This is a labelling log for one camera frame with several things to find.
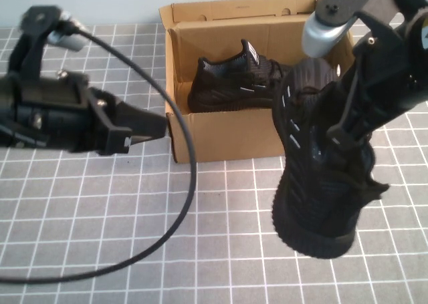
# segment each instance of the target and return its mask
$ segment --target shoebox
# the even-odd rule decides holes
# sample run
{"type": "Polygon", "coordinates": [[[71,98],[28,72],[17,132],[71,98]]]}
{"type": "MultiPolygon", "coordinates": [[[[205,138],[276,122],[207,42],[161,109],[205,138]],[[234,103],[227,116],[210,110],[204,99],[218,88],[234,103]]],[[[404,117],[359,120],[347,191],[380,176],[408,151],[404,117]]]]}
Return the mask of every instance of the shoebox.
{"type": "MultiPolygon", "coordinates": [[[[200,57],[220,61],[242,50],[247,39],[268,59],[294,65],[305,58],[304,23],[317,0],[228,0],[176,3],[160,8],[165,26],[167,92],[184,115],[198,162],[280,156],[284,148],[270,109],[192,114],[187,106],[200,57]]],[[[352,36],[348,34],[327,56],[332,67],[346,71],[352,64],[352,36]]],[[[189,161],[177,117],[167,105],[166,115],[174,159],[189,161]]]]}

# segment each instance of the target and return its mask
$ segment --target gray grid mat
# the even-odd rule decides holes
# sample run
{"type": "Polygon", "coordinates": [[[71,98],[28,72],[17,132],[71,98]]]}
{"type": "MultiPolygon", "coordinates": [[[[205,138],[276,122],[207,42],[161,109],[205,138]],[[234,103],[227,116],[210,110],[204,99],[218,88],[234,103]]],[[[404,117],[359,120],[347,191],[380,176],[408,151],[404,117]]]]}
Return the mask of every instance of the gray grid mat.
{"type": "MultiPolygon", "coordinates": [[[[161,25],[92,31],[165,85],[161,25]]],[[[366,27],[354,28],[358,39],[366,27]]],[[[0,29],[0,73],[17,32],[0,29]]],[[[49,48],[45,74],[85,71],[92,83],[163,113],[161,97],[95,46],[49,48]]],[[[426,303],[428,298],[428,105],[376,131],[376,179],[392,184],[367,207],[351,252],[334,261],[282,244],[272,198],[284,158],[199,164],[198,193],[178,233],[146,260],[95,280],[0,286],[0,303],[426,303]]],[[[117,263],[162,235],[180,211],[187,165],[168,138],[129,156],[0,150],[0,275],[46,276],[117,263]]]]}

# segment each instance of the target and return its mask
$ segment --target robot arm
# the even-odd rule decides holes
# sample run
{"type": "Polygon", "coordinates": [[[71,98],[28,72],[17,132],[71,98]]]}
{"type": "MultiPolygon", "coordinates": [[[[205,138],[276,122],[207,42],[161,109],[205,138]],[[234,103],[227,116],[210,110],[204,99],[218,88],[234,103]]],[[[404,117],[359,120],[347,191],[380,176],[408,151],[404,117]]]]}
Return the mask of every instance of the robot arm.
{"type": "Polygon", "coordinates": [[[428,1],[320,0],[304,28],[304,51],[327,54],[357,19],[371,32],[355,45],[355,63],[337,84],[347,101],[328,131],[342,150],[428,100],[428,1]],[[393,29],[398,13],[405,22],[393,29]]]}
{"type": "Polygon", "coordinates": [[[24,14],[22,35],[0,78],[0,146],[111,155],[165,136],[166,118],[89,87],[84,74],[40,76],[46,43],[83,48],[81,37],[67,32],[77,28],[80,24],[57,7],[32,7],[24,14]]]}

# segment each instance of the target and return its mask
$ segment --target black cable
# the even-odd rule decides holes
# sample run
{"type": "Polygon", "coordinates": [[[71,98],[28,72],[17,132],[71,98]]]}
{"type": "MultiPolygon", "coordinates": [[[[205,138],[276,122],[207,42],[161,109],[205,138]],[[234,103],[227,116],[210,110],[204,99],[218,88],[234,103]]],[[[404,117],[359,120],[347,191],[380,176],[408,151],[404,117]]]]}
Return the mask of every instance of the black cable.
{"type": "Polygon", "coordinates": [[[141,77],[143,77],[145,80],[149,82],[151,86],[153,86],[154,89],[156,89],[160,95],[167,101],[167,103],[171,106],[173,109],[174,114],[177,116],[177,119],[179,121],[180,127],[183,130],[183,134],[186,140],[187,148],[189,150],[189,158],[190,158],[190,167],[191,167],[191,179],[190,179],[190,185],[189,185],[189,193],[187,195],[186,201],[184,203],[184,206],[178,215],[175,222],[171,225],[169,230],[166,231],[166,233],[152,246],[147,248],[145,251],[135,255],[134,257],[131,257],[130,259],[127,259],[125,261],[122,261],[118,264],[105,267],[103,269],[98,269],[96,271],[90,271],[85,273],[79,273],[79,274],[73,274],[73,275],[66,275],[63,277],[36,277],[31,279],[21,279],[21,278],[15,278],[15,277],[0,277],[0,283],[4,284],[29,284],[29,285],[36,285],[36,284],[52,284],[52,283],[65,283],[65,282],[72,282],[72,281],[81,281],[82,279],[91,279],[93,277],[99,277],[102,275],[106,275],[109,273],[113,273],[116,271],[119,271],[121,269],[124,269],[132,264],[135,264],[138,261],[141,261],[142,259],[148,257],[153,252],[158,250],[178,229],[178,227],[181,225],[183,220],[185,219],[187,212],[190,209],[191,203],[193,201],[193,195],[195,193],[196,189],[196,154],[195,154],[195,148],[193,146],[193,142],[191,139],[191,135],[189,133],[189,130],[186,127],[185,121],[183,119],[183,116],[180,113],[179,108],[177,105],[169,98],[168,94],[141,68],[139,68],[135,63],[133,63],[131,60],[129,60],[126,56],[122,55],[119,51],[115,50],[113,47],[110,47],[107,43],[103,42],[102,40],[98,39],[97,37],[91,35],[88,32],[82,31],[80,29],[75,29],[74,33],[80,34],[89,40],[93,41],[106,51],[110,52],[112,55],[116,56],[120,61],[125,63],[126,65],[129,65],[137,74],[139,74],[141,77]]]}

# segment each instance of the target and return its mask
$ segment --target black sneaker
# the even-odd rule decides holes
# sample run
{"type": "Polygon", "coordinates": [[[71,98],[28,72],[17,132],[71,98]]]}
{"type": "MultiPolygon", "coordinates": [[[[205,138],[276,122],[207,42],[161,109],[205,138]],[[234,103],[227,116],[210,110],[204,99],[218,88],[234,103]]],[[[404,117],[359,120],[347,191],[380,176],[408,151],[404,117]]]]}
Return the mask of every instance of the black sneaker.
{"type": "Polygon", "coordinates": [[[271,108],[274,84],[290,68],[259,55],[246,40],[243,50],[228,60],[199,59],[187,103],[192,112],[224,112],[246,108],[271,108]]]}
{"type": "Polygon", "coordinates": [[[288,246],[319,259],[349,250],[361,209],[389,188],[371,177],[375,155],[368,137],[342,152],[326,136],[346,102],[336,89],[337,78],[323,59],[305,59],[281,82],[272,109],[286,151],[274,226],[288,246]]]}

